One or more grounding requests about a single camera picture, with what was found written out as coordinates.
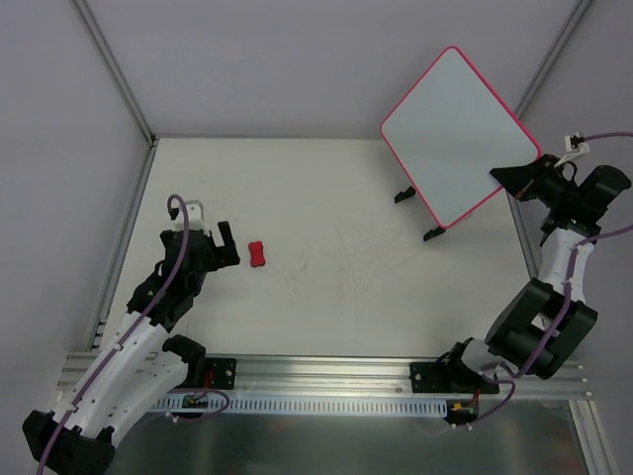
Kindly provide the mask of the red bone-shaped eraser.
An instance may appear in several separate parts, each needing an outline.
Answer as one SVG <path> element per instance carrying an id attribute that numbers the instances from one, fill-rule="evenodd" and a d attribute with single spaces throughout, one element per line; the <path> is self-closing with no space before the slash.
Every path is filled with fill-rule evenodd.
<path id="1" fill-rule="evenodd" d="M 264 245 L 261 240 L 252 241 L 248 244 L 250 255 L 249 264 L 251 267 L 262 267 L 266 264 Z"/>

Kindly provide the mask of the pink framed whiteboard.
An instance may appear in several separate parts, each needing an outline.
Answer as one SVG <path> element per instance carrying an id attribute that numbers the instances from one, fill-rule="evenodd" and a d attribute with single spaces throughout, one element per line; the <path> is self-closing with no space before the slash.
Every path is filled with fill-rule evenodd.
<path id="1" fill-rule="evenodd" d="M 380 134 L 442 229 L 500 191 L 492 169 L 525 165 L 541 154 L 538 141 L 456 46 L 426 68 Z"/>

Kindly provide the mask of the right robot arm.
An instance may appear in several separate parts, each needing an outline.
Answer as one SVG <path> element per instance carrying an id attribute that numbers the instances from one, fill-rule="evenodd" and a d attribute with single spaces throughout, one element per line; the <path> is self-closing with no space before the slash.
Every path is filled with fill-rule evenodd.
<path id="1" fill-rule="evenodd" d="M 582 182 L 566 177 L 564 162 L 545 154 L 527 165 L 498 167 L 492 177 L 515 200 L 536 200 L 548 210 L 541 226 L 545 255 L 531 278 L 484 338 L 457 342 L 415 378 L 437 392 L 477 392 L 501 369 L 511 379 L 552 377 L 597 322 L 584 294 L 584 273 L 595 245 L 606 237 L 599 220 L 632 186 L 611 165 L 597 166 Z"/>

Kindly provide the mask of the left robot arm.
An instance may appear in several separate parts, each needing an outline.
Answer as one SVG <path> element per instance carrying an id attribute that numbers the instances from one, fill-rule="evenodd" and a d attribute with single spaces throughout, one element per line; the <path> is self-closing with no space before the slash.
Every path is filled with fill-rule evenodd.
<path id="1" fill-rule="evenodd" d="M 128 431 L 172 389 L 211 383 L 207 351 L 174 334 L 211 272 L 240 263 L 229 222 L 223 242 L 205 229 L 166 230 L 164 257 L 135 288 L 115 335 L 50 410 L 33 410 L 22 430 L 38 469 L 103 474 Z"/>

